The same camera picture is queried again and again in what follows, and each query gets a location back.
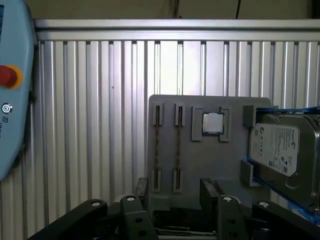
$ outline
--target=hard drive label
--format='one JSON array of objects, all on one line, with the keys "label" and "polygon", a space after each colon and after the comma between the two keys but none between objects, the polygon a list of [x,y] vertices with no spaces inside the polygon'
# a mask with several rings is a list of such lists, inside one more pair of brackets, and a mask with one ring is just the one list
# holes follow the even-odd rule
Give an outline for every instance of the hard drive label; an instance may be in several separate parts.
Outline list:
[{"label": "hard drive label", "polygon": [[299,141],[296,127],[258,123],[250,134],[249,157],[290,177],[297,170]]}]

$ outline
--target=gray plastic bracket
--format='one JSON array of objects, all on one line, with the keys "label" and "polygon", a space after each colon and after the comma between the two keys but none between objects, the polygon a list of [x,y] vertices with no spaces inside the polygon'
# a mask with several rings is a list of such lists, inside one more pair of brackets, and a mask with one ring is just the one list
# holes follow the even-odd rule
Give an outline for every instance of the gray plastic bracket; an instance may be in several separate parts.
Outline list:
[{"label": "gray plastic bracket", "polygon": [[175,104],[175,125],[179,125],[179,108],[182,110],[182,120],[181,120],[181,125],[185,126],[186,125],[186,107],[183,103],[176,103]]},{"label": "gray plastic bracket", "polygon": [[191,141],[202,140],[203,113],[202,106],[192,106]]},{"label": "gray plastic bracket", "polygon": [[232,126],[232,107],[221,106],[220,113],[223,113],[223,134],[219,135],[220,142],[230,142],[231,139],[231,126]]},{"label": "gray plastic bracket", "polygon": [[253,180],[254,177],[254,166],[246,160],[240,161],[240,179],[249,187],[260,187],[258,182]]},{"label": "gray plastic bracket", "polygon": [[159,125],[163,124],[164,104],[163,102],[154,102],[152,108],[152,124],[157,124],[157,110],[159,111]]},{"label": "gray plastic bracket", "polygon": [[242,125],[247,128],[252,128],[256,125],[257,109],[277,109],[278,106],[243,106]]}]

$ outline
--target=wire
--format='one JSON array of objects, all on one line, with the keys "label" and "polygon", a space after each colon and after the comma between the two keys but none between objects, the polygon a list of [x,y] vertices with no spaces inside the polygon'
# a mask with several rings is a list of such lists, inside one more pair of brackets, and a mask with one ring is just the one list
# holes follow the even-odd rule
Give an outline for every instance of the wire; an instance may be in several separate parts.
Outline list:
[{"label": "wire", "polygon": [[173,14],[172,14],[172,17],[173,17],[174,19],[177,19],[177,18],[178,18],[179,6],[180,6],[180,0],[174,0],[174,4],[173,4]]},{"label": "wire", "polygon": [[238,0],[238,7],[236,8],[235,19],[238,19],[239,17],[240,6],[241,6],[241,0]]}]

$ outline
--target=hole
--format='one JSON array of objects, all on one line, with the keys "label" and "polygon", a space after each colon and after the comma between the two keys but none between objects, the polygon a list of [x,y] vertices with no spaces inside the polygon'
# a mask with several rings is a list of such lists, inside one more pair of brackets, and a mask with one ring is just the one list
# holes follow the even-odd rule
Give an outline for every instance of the hole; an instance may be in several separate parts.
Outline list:
[{"label": "hole", "polygon": [[238,237],[238,233],[236,233],[235,231],[230,231],[230,232],[229,232],[229,235],[230,235],[231,237],[233,237],[233,238]]},{"label": "hole", "polygon": [[144,237],[145,235],[147,235],[147,232],[142,230],[142,231],[139,231],[138,234],[139,234],[139,237]]},{"label": "hole", "polygon": [[127,201],[133,201],[133,200],[135,200],[135,197],[134,196],[127,196],[126,200]]},{"label": "hole", "polygon": [[101,204],[101,202],[99,201],[94,201],[93,203],[91,203],[92,207],[97,207]]}]

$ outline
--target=screw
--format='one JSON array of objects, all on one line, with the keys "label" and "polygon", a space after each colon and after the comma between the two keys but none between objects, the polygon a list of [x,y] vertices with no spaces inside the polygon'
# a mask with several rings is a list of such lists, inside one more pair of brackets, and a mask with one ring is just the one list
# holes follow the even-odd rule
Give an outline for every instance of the screw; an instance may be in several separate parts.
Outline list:
[{"label": "screw", "polygon": [[225,196],[223,200],[227,201],[228,203],[232,201],[231,197],[228,197],[228,196]]},{"label": "screw", "polygon": [[266,202],[263,202],[263,201],[262,201],[262,202],[260,202],[260,203],[259,203],[259,205],[260,205],[260,206],[263,206],[264,208],[269,207],[269,204],[268,204],[268,203],[266,203]]},{"label": "screw", "polygon": [[315,215],[316,215],[317,217],[320,217],[320,208],[316,208],[316,209],[314,210],[314,213],[315,213]]}]

